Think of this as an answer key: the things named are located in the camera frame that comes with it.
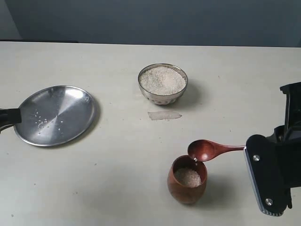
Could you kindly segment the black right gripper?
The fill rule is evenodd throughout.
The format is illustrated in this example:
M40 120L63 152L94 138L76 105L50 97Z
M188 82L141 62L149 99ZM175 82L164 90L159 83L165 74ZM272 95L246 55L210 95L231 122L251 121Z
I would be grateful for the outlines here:
M281 187L295 188L301 186L301 126L274 129L276 145L274 156L276 166L273 169L273 182Z

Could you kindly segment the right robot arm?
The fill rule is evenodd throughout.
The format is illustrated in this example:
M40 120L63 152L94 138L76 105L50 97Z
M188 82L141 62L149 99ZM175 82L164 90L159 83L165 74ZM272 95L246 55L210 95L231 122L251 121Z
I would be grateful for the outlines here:
M285 124L275 129L277 157L285 185L301 186L301 83L280 87L286 95Z

